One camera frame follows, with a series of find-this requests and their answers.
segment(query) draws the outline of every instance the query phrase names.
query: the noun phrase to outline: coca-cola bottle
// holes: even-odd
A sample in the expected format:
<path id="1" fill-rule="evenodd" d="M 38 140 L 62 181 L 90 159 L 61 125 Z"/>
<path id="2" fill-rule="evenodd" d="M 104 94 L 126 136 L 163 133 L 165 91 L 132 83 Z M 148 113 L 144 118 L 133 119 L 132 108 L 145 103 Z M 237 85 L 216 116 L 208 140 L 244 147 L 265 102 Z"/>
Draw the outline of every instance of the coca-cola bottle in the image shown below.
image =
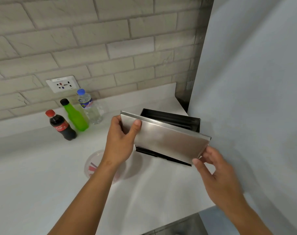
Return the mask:
<path id="1" fill-rule="evenodd" d="M 49 117 L 49 122 L 58 132 L 60 132 L 65 139 L 72 140 L 77 137 L 76 131 L 74 131 L 69 123 L 61 115 L 57 115 L 55 111 L 48 110 L 45 114 Z"/>

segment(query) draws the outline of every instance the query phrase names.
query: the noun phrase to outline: bottle label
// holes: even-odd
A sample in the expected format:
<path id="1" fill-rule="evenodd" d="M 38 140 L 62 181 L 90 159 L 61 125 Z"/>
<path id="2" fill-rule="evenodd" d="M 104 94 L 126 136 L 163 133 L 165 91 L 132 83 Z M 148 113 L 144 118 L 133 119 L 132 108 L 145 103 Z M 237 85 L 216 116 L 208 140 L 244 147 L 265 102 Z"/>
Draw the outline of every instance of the bottle label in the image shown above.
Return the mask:
<path id="1" fill-rule="evenodd" d="M 93 105 L 93 100 L 91 98 L 88 102 L 86 102 L 86 103 L 80 103 L 80 104 L 81 104 L 82 108 L 88 109 L 88 108 L 90 108 Z"/>
<path id="2" fill-rule="evenodd" d="M 68 128 L 69 123 L 67 121 L 64 121 L 61 125 L 59 126 L 54 126 L 54 128 L 60 132 L 60 131 L 64 131 L 66 128 Z"/>

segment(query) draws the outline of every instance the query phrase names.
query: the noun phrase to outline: bottle cap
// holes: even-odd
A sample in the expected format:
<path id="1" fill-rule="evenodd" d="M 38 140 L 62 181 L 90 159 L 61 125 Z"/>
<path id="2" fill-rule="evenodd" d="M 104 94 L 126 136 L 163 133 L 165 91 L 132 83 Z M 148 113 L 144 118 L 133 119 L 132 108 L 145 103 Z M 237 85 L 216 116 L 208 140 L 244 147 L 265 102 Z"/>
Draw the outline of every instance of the bottle cap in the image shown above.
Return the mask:
<path id="1" fill-rule="evenodd" d="M 78 95 L 84 95 L 86 92 L 84 89 L 77 90 Z"/>
<path id="2" fill-rule="evenodd" d="M 48 110 L 48 111 L 45 112 L 45 114 L 48 117 L 54 117 L 54 115 L 56 115 L 55 111 L 53 111 L 53 110 Z"/>
<path id="3" fill-rule="evenodd" d="M 61 99 L 61 100 L 60 100 L 60 103 L 61 103 L 61 105 L 62 105 L 62 106 L 66 106 L 66 105 L 68 105 L 68 104 L 69 104 L 69 100 L 68 100 L 68 99 L 66 99 L 66 98 L 64 98 L 64 99 Z"/>

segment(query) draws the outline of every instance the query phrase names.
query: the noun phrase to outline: red label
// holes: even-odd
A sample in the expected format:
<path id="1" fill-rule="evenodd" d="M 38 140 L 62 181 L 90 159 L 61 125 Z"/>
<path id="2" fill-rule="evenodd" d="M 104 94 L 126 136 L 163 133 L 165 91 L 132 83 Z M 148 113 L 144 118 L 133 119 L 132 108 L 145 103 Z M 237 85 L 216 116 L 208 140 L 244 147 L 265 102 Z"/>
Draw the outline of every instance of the red label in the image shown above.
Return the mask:
<path id="1" fill-rule="evenodd" d="M 58 132 L 60 132 L 60 131 L 63 131 L 63 130 L 65 130 L 66 128 L 68 128 L 68 126 L 69 126 L 69 123 L 67 122 L 67 121 L 65 121 L 65 122 L 63 122 L 61 125 L 59 125 L 59 126 L 54 126 L 54 128 L 58 131 Z"/>

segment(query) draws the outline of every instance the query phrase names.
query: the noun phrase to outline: person's left hand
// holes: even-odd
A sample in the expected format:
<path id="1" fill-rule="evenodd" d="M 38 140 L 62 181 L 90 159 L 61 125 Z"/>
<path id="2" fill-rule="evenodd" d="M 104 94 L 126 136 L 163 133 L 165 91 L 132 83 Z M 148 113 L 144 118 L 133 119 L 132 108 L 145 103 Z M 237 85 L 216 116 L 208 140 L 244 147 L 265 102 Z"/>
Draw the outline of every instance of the person's left hand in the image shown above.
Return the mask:
<path id="1" fill-rule="evenodd" d="M 141 129 L 141 120 L 135 120 L 128 134 L 121 130 L 120 115 L 111 119 L 111 125 L 107 134 L 107 142 L 102 162 L 107 165 L 118 166 L 126 161 L 133 150 L 134 139 Z"/>

